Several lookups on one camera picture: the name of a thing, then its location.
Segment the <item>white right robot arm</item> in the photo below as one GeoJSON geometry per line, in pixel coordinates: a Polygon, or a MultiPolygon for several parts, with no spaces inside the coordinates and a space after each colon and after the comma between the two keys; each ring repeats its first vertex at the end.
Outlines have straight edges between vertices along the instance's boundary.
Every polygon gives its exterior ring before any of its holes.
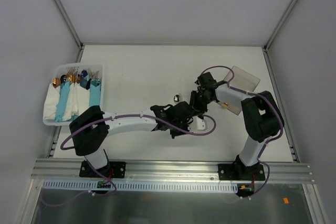
{"type": "Polygon", "coordinates": [[[264,180],[259,161],[266,145],[282,136],[284,120],[268,91],[253,93],[230,85],[230,81],[216,81],[210,72],[202,73],[197,80],[197,90],[191,92],[190,106],[196,115],[207,112],[212,102],[227,102],[242,110],[248,138],[243,150],[228,166],[219,165],[221,180],[264,180]]]}

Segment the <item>wooden handled spoon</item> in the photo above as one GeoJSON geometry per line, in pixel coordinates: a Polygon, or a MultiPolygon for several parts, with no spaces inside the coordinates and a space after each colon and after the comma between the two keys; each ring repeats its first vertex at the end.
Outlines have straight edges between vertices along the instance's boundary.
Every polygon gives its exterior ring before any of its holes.
{"type": "Polygon", "coordinates": [[[180,103],[180,102],[182,102],[183,101],[183,98],[182,98],[182,96],[180,95],[180,94],[176,94],[175,96],[174,96],[174,98],[173,98],[173,101],[174,101],[174,103],[180,103]]]}

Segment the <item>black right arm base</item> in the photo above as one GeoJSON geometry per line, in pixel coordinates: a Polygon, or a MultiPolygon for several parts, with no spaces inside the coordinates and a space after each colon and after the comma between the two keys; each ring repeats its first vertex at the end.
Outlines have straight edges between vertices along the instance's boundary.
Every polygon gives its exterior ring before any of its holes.
{"type": "Polygon", "coordinates": [[[265,172],[262,164],[244,166],[238,163],[218,164],[219,180],[254,180],[257,182],[265,181],[265,172]]]}

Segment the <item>white paper napkin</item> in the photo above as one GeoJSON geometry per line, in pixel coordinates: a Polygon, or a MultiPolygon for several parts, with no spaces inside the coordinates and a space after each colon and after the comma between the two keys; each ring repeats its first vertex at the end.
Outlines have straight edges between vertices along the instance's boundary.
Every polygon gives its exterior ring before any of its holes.
{"type": "Polygon", "coordinates": [[[205,133],[207,131],[207,122],[199,116],[192,117],[188,129],[194,133],[205,133]]]}

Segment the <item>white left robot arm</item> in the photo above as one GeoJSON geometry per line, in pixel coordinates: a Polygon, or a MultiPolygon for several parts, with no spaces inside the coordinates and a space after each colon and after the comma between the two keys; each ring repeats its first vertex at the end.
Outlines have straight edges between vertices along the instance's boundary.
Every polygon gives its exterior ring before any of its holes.
{"type": "Polygon", "coordinates": [[[108,174],[110,165],[101,147],[107,136],[133,131],[188,132],[194,112],[187,102],[166,106],[153,105],[149,109],[128,114],[103,112],[98,105],[89,107],[70,123],[69,129],[77,156],[85,157],[91,170],[99,177],[108,174]]]}

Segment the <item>clear plastic utensil box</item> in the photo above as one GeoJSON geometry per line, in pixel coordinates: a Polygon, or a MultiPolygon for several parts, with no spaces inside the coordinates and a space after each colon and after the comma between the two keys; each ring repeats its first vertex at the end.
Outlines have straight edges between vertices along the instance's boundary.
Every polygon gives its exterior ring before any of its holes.
{"type": "Polygon", "coordinates": [[[225,109],[228,109],[234,114],[239,115],[242,111],[241,101],[248,97],[246,92],[254,92],[260,82],[260,79],[237,66],[233,66],[232,71],[234,73],[234,77],[230,82],[230,86],[232,88],[240,89],[243,92],[235,93],[232,90],[230,90],[229,93],[221,92],[217,104],[225,109]]]}

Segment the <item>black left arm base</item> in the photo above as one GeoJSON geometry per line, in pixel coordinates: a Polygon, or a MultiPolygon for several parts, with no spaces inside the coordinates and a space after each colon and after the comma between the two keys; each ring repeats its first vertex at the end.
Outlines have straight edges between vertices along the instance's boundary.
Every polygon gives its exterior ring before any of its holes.
{"type": "MultiPolygon", "coordinates": [[[[126,162],[109,162],[109,165],[98,169],[97,171],[105,177],[111,176],[111,178],[124,178],[126,171],[126,162]]],[[[99,178],[96,172],[89,166],[87,161],[81,163],[79,177],[82,178],[99,178]]]]}

